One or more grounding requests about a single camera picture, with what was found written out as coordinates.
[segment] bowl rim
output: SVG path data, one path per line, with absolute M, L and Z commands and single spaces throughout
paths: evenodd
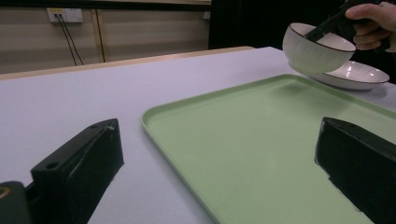
M 347 63 L 358 63 L 358 62 L 354 62 L 354 61 L 347 61 Z M 365 65 L 365 66 L 372 67 L 371 65 L 368 65 L 368 64 L 365 64 L 365 63 L 359 63 L 359 64 L 362 64 L 362 65 Z M 358 80 L 356 80 L 356 79 L 348 79 L 348 78 L 344 78 L 344 77 L 337 77 L 337 76 L 335 76 L 335 75 L 329 74 L 329 73 L 335 72 L 336 70 L 334 70 L 334 71 L 331 71 L 331 72 L 327 72 L 327 73 L 321 73 L 321 74 L 322 74 L 322 75 L 329 76 L 329 77 L 335 77 L 335 78 L 339 78 L 339 79 L 347 80 L 347 81 L 350 81 L 350 82 L 358 82 L 358 83 L 365 83 L 365 84 L 381 84 L 381 83 L 386 83 L 386 82 L 389 82 L 389 80 L 390 80 L 390 76 L 389 76 L 389 75 L 388 75 L 386 72 L 384 72 L 384 71 L 382 71 L 382 70 L 380 70 L 380 69 L 377 69 L 377 70 L 378 70 L 378 71 L 380 71 L 380 72 L 382 72 L 384 75 L 386 75 L 386 76 L 387 76 L 387 78 L 386 78 L 386 80 L 385 80 L 385 81 L 377 81 L 377 82 L 370 82 L 370 81 L 358 81 Z
M 308 41 L 310 41 L 310 42 L 313 42 L 313 43 L 315 43 L 315 44 L 321 45 L 321 46 L 323 46 L 324 48 L 327 48 L 327 49 L 334 49 L 334 50 L 338 50 L 338 51 L 342 51 L 342 52 L 356 52 L 356 46 L 355 46 L 353 43 L 351 43 L 349 40 L 347 40 L 347 39 L 341 37 L 340 35 L 336 35 L 336 34 L 332 33 L 333 35 L 336 35 L 336 36 L 338 36 L 338 37 L 340 37 L 340 38 L 345 39 L 345 41 L 349 42 L 352 46 L 355 47 L 355 49 L 353 49 L 353 50 L 336 49 L 336 48 L 332 48 L 332 47 L 330 47 L 330 46 L 322 45 L 322 44 L 320 44 L 320 43 L 318 43 L 318 42 L 316 42 L 316 41 L 312 41 L 312 40 L 306 38 L 305 35 L 302 35 L 302 34 L 298 33 L 296 30 L 294 30 L 293 27 L 292 27 L 293 24 L 308 25 L 308 26 L 314 27 L 314 29 L 315 29 L 315 26 L 313 26 L 313 25 L 311 25 L 311 24 L 308 24 L 308 23 L 303 23 L 303 22 L 292 22 L 292 23 L 289 24 L 289 28 L 290 28 L 295 34 L 301 36 L 302 38 L 304 38 L 304 39 L 306 39 L 306 40 L 308 40 Z

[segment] wall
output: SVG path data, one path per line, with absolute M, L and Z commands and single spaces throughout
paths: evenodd
M 85 64 L 207 49 L 204 12 L 82 12 L 84 22 L 67 27 Z M 45 8 L 0 8 L 0 74 L 74 65 L 62 27 Z

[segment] white plate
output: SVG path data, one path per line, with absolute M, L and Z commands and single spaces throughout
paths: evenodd
M 353 61 L 344 63 L 330 73 L 313 75 L 312 78 L 331 86 L 350 90 L 370 90 L 389 81 L 389 76 L 383 71 Z

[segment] electrical outlet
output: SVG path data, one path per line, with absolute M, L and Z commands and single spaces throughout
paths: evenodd
M 62 15 L 64 21 L 66 19 L 66 11 L 64 10 L 64 8 L 49 7 L 47 8 L 47 12 L 49 13 L 49 21 L 51 22 L 58 22 L 58 19 L 55 17 L 55 14 Z
M 66 17 L 68 22 L 83 22 L 82 12 L 79 8 L 67 8 Z
M 55 15 L 62 15 L 64 22 L 83 22 L 82 12 L 79 8 L 47 8 L 49 20 L 51 22 L 59 22 Z

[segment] white table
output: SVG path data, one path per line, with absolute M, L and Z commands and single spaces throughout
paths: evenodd
M 53 150 L 91 124 L 117 118 L 125 164 L 90 223 L 213 223 L 146 136 L 141 116 L 155 105 L 298 75 L 278 49 L 214 52 L 219 53 L 3 76 L 0 182 L 26 186 L 30 169 Z M 348 93 L 396 111 L 395 85 Z

